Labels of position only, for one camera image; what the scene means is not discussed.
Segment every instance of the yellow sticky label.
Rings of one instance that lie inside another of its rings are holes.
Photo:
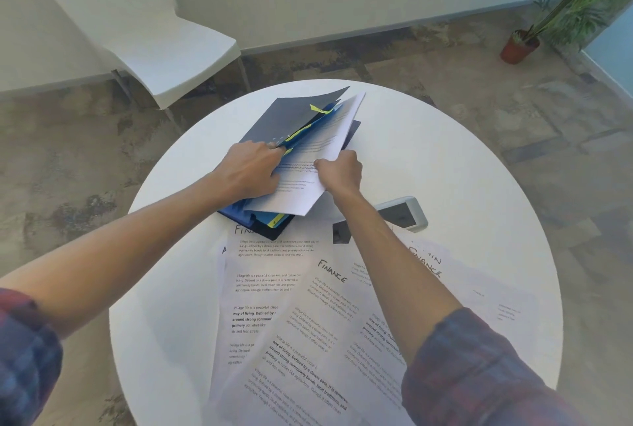
[[[310,105],[310,110],[312,110],[312,111],[316,111],[317,113],[323,113],[324,115],[327,115],[327,114],[329,114],[329,113],[333,112],[333,111],[334,111],[334,108],[333,108],[333,109],[331,109],[330,111],[324,111],[324,110],[322,110],[321,108],[317,108],[315,105],[311,104],[311,105]]]
[[[277,223],[280,222],[282,220],[282,218],[285,216],[285,214],[280,213],[277,216],[275,216],[270,223],[268,223],[268,227],[269,228],[274,228],[275,226],[277,226]]]
[[[300,130],[295,131],[294,133],[292,133],[288,138],[286,138],[286,141],[290,141],[292,138],[294,138],[295,136],[297,136],[297,134],[301,133],[302,131],[310,128],[312,126],[312,123],[310,123],[308,126],[304,126],[303,128],[301,128]]]

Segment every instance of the plaid sleeve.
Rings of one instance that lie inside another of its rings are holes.
[[[510,342],[471,310],[436,326],[402,382],[403,406],[419,425],[584,425]]]
[[[60,369],[59,338],[35,302],[0,288],[0,424],[33,423]]]

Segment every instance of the forearm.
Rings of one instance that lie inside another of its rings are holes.
[[[65,337],[111,306],[226,202],[222,185],[210,174],[22,266],[0,278],[0,287],[28,294]]]
[[[435,325],[461,304],[402,244],[360,193],[334,195],[407,364]]]

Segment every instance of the person's left hand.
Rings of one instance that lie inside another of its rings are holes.
[[[285,148],[271,150],[264,142],[236,143],[210,176],[226,191],[229,205],[240,199],[271,194],[279,183],[279,174],[273,175],[273,170],[285,151]]]

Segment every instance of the chair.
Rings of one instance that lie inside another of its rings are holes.
[[[128,96],[118,70],[137,78],[165,110],[238,58],[250,91],[237,41],[180,18],[175,0],[55,1],[90,39]]]

